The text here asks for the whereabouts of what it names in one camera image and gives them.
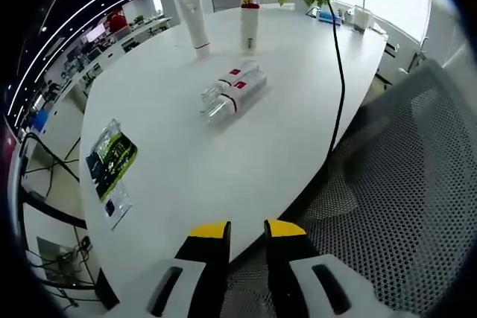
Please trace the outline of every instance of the desk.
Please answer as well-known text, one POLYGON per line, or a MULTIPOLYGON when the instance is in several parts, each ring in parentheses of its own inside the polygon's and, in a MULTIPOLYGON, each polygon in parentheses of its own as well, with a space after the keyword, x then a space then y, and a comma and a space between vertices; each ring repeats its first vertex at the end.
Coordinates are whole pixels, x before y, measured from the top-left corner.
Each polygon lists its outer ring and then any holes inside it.
MULTIPOLYGON (((207 126, 200 94, 241 60, 240 10, 205 16, 211 55, 198 59, 184 25, 147 41, 93 83, 80 144, 89 234, 116 294, 201 223, 232 221, 230 258, 280 216, 326 157, 341 94, 332 26, 261 10, 255 58, 268 90, 229 126, 207 126), (123 178, 133 207, 111 231, 85 156, 112 118, 138 146, 123 178)), ((366 95, 385 36, 338 28, 347 92, 338 140, 366 95)))

